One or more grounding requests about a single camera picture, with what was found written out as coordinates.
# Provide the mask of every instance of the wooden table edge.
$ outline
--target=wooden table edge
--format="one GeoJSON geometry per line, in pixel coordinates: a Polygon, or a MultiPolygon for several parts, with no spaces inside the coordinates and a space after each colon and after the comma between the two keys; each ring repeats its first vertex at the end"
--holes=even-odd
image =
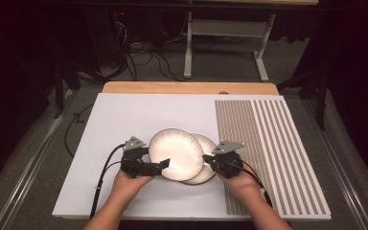
{"type": "Polygon", "coordinates": [[[103,93],[279,95],[269,82],[110,81],[103,93]]]}

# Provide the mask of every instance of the person's arm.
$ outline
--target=person's arm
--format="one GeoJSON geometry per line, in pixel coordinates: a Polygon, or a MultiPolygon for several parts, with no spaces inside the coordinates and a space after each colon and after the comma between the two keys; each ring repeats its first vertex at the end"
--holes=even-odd
{"type": "Polygon", "coordinates": [[[85,230],[118,229],[122,214],[139,193],[140,189],[154,179],[154,176],[131,178],[123,171],[118,171],[113,182],[112,191],[98,213],[89,220],[85,230]]]}
{"type": "Polygon", "coordinates": [[[246,172],[241,172],[241,174],[229,179],[226,179],[218,173],[217,175],[227,185],[231,193],[247,208],[256,229],[291,229],[291,227],[266,203],[265,199],[262,197],[258,183],[252,176],[246,172]]]}

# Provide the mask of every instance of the metal rail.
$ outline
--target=metal rail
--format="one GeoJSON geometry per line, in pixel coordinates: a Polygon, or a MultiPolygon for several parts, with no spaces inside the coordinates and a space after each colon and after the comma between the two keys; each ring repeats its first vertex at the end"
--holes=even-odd
{"type": "Polygon", "coordinates": [[[43,138],[40,146],[37,149],[35,155],[31,158],[28,165],[26,166],[25,171],[19,178],[16,186],[14,187],[11,196],[9,197],[7,203],[5,204],[4,208],[0,213],[0,230],[1,229],[10,229],[11,224],[16,217],[17,211],[19,210],[20,206],[23,203],[27,193],[29,192],[30,188],[33,185],[35,177],[40,169],[41,164],[46,156],[46,149],[51,143],[53,139],[53,135],[55,134],[59,124],[63,119],[66,108],[68,108],[73,101],[75,94],[68,90],[65,98],[67,100],[65,109],[62,110],[61,114],[58,118],[54,119],[50,130],[47,132],[46,136],[43,138]]]}
{"type": "Polygon", "coordinates": [[[351,209],[351,212],[355,218],[357,226],[359,229],[368,230],[368,217],[363,209],[363,206],[360,202],[359,197],[357,196],[357,192],[354,186],[349,179],[348,174],[346,174],[345,170],[342,167],[342,164],[339,161],[339,158],[334,151],[334,148],[328,138],[327,132],[322,130],[319,124],[315,120],[315,109],[310,100],[303,100],[303,107],[310,114],[310,119],[312,123],[315,125],[315,128],[321,138],[322,143],[326,149],[327,158],[331,163],[331,168],[333,170],[333,174],[335,175],[336,181],[339,184],[339,187],[342,191],[342,194],[345,196],[346,202],[351,209]]]}

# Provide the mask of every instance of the gray carpet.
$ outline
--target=gray carpet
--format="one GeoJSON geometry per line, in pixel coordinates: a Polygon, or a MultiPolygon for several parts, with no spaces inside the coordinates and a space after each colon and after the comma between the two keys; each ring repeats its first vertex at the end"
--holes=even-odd
{"type": "MultiPolygon", "coordinates": [[[[250,55],[250,43],[237,45],[220,44],[209,50],[206,43],[196,44],[199,50],[194,52],[193,77],[191,81],[259,81],[256,66],[250,55]]],[[[288,44],[284,40],[270,41],[264,54],[264,64],[270,80],[274,83],[288,79],[295,69],[298,60],[304,51],[306,42],[295,42],[288,44]]],[[[171,66],[172,73],[181,78],[184,63],[184,48],[166,46],[158,49],[171,66]]],[[[150,55],[132,54],[137,64],[136,73],[139,81],[171,81],[163,76],[163,71],[171,77],[167,68],[167,62],[153,53],[150,55]]],[[[126,70],[122,75],[116,77],[115,81],[131,81],[131,74],[126,70]]],[[[88,105],[95,102],[96,96],[101,92],[102,86],[94,82],[84,82],[74,97],[70,106],[64,113],[63,120],[46,151],[46,156],[34,179],[26,198],[12,220],[10,229],[82,229],[87,223],[86,219],[63,219],[54,218],[51,213],[56,204],[58,193],[61,189],[72,157],[67,153],[64,146],[64,134],[74,118],[73,113],[80,112],[88,105]]],[[[297,89],[288,89],[281,92],[285,95],[291,115],[307,150],[315,173],[324,190],[325,197],[332,211],[332,220],[329,221],[295,221],[291,225],[294,229],[361,229],[346,201],[345,194],[334,175],[333,166],[326,153],[326,148],[321,140],[321,132],[318,132],[312,121],[310,111],[307,110],[306,101],[301,101],[297,95],[297,89]]],[[[12,154],[6,168],[0,174],[0,212],[11,195],[18,178],[23,173],[29,160],[35,155],[38,145],[48,132],[53,122],[56,107],[51,103],[47,111],[34,122],[28,133],[25,134],[17,149],[12,154]]],[[[80,119],[87,121],[90,109],[84,112],[80,119]]],[[[74,123],[71,125],[67,143],[69,149],[75,152],[86,123],[74,123]]],[[[330,137],[335,151],[343,161],[343,167],[352,179],[353,187],[359,195],[366,214],[368,215],[368,171],[355,151],[349,136],[337,110],[333,104],[331,94],[328,95],[326,109],[326,135],[330,137]]],[[[249,222],[213,223],[213,222],[160,222],[160,221],[125,221],[121,229],[233,229],[250,228],[249,222]]]]}

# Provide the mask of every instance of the white table surface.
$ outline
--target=white table surface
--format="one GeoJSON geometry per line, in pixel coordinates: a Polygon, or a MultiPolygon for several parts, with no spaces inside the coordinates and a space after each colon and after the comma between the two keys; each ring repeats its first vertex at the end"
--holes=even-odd
{"type": "MultiPolygon", "coordinates": [[[[179,128],[219,142],[214,101],[283,100],[282,96],[99,94],[77,153],[64,181],[53,211],[56,217],[88,218],[95,187],[107,156],[131,136],[145,143],[165,128],[179,128]]],[[[111,162],[119,161],[118,150],[111,162]]],[[[108,170],[103,180],[98,207],[109,195],[120,165],[108,170]]],[[[329,219],[281,215],[284,219],[329,219]]],[[[158,176],[130,203],[124,219],[238,220],[249,216],[227,215],[223,183],[215,176],[202,185],[189,186],[158,176]]]]}

